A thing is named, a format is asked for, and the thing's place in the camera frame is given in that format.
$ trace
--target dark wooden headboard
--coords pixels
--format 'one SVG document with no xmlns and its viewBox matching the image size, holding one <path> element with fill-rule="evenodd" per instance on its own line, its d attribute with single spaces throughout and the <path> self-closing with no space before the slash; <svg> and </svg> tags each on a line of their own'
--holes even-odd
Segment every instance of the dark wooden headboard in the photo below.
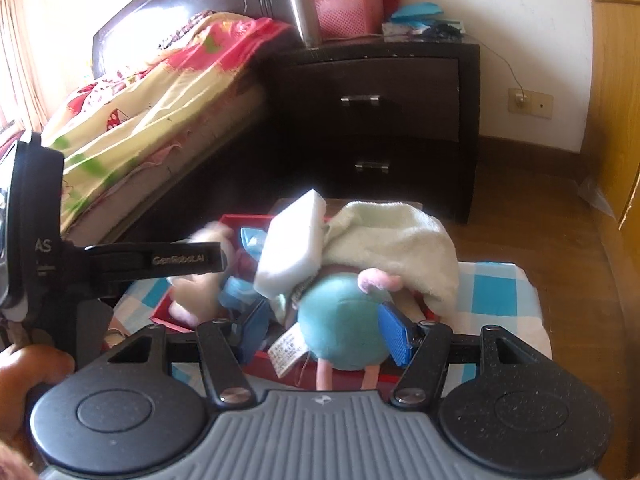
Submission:
<svg viewBox="0 0 640 480">
<path fill-rule="evenodd" d="M 293 22 L 288 0 L 133 0 L 94 35 L 94 77 L 148 53 L 203 10 Z"/>
</svg>

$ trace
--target thermos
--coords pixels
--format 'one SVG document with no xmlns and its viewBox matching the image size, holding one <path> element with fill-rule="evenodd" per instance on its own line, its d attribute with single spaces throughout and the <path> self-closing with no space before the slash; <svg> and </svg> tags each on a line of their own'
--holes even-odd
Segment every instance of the thermos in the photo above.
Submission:
<svg viewBox="0 0 640 480">
<path fill-rule="evenodd" d="M 315 0 L 289 0 L 296 19 L 296 27 L 302 42 L 307 48 L 319 46 L 322 43 L 320 35 L 320 21 L 316 11 Z"/>
</svg>

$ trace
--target wall outlet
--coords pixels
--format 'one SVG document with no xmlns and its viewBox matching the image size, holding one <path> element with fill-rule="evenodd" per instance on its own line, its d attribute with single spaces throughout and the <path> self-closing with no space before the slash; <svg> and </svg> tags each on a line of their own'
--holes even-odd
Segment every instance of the wall outlet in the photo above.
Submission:
<svg viewBox="0 0 640 480">
<path fill-rule="evenodd" d="M 535 115 L 550 119 L 554 113 L 554 97 L 540 92 L 509 88 L 508 109 L 512 114 Z"/>
</svg>

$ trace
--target teal plush toy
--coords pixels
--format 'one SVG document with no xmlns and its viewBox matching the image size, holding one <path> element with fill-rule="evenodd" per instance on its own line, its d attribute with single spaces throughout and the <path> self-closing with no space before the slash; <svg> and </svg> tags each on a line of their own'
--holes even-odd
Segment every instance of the teal plush toy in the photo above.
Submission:
<svg viewBox="0 0 640 480">
<path fill-rule="evenodd" d="M 332 389 L 332 369 L 365 370 L 363 389 L 374 389 L 388 348 L 378 328 L 378 305 L 392 301 L 387 290 L 358 286 L 354 272 L 329 274 L 298 301 L 298 322 L 318 359 L 318 390 Z"/>
</svg>

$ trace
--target beige plush toy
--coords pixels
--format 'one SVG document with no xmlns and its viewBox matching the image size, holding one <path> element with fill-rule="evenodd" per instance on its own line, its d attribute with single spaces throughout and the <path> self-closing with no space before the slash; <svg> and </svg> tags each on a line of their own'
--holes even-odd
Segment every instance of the beige plush toy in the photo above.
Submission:
<svg viewBox="0 0 640 480">
<path fill-rule="evenodd" d="M 171 316 L 195 328 L 200 323 L 226 317 L 226 310 L 218 303 L 218 295 L 228 270 L 233 266 L 236 250 L 231 243 L 233 229 L 219 222 L 211 222 L 194 234 L 192 242 L 220 242 L 226 256 L 226 270 L 209 274 L 193 274 L 169 278 L 170 295 L 174 302 L 169 307 Z"/>
</svg>

